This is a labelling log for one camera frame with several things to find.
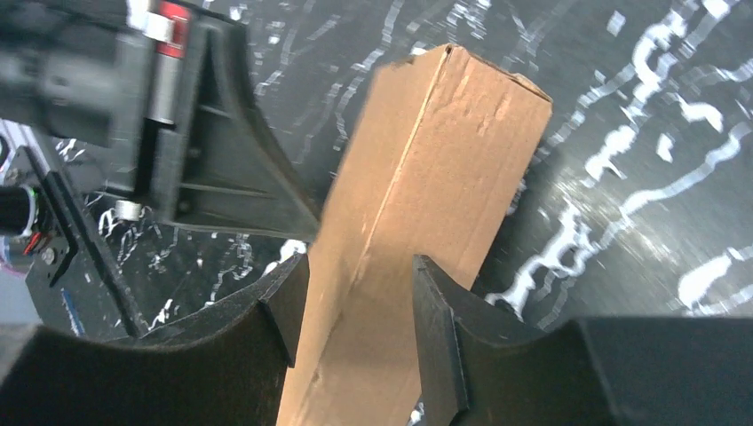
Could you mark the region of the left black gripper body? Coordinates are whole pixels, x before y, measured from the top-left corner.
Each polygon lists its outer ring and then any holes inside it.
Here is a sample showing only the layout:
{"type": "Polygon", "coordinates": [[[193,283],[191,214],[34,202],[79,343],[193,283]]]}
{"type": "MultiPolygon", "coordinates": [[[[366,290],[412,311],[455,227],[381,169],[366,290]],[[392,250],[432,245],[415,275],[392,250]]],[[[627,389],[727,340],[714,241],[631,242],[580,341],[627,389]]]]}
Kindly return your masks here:
{"type": "Polygon", "coordinates": [[[102,147],[109,185],[145,192],[193,18],[180,1],[2,2],[2,118],[102,147]]]}

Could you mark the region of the brown cardboard box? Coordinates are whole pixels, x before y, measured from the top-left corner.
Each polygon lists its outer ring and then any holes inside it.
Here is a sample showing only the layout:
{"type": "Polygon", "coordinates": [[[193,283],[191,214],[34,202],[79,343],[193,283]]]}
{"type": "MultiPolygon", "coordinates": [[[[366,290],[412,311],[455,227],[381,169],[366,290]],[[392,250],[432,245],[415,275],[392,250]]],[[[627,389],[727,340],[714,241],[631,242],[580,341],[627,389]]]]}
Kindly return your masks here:
{"type": "Polygon", "coordinates": [[[412,259],[469,288],[551,98],[456,44],[381,66],[309,248],[280,425],[403,425],[420,395],[412,259]]]}

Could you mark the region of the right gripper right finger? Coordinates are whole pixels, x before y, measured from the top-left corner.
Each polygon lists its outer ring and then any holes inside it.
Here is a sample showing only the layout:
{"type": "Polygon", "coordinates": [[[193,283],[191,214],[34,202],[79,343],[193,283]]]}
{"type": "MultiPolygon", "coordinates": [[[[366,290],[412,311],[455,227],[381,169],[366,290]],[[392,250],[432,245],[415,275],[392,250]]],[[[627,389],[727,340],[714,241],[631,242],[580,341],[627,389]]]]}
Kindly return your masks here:
{"type": "Polygon", "coordinates": [[[752,322],[585,317],[520,322],[413,258],[430,425],[749,425],[752,322]]]}

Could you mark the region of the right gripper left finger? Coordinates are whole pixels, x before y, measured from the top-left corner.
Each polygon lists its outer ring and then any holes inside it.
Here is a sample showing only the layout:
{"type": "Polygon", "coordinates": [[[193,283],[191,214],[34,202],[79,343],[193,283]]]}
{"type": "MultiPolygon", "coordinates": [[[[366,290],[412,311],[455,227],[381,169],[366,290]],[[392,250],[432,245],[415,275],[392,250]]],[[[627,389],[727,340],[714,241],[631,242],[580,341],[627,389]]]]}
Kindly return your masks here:
{"type": "Polygon", "coordinates": [[[219,302],[108,343],[1,328],[4,425],[274,425],[309,280],[296,254],[219,302]]]}

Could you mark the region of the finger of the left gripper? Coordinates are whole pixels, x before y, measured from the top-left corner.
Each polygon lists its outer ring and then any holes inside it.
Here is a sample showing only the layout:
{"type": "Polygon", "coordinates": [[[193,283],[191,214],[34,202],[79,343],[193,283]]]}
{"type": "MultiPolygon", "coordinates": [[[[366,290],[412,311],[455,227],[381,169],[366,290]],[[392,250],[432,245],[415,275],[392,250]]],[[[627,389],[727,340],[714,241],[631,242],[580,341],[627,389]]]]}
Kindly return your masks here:
{"type": "Polygon", "coordinates": [[[313,241],[321,210],[256,103],[246,27],[202,8],[187,12],[178,26],[172,124],[156,136],[149,186],[156,219],[191,231],[313,241]]]}

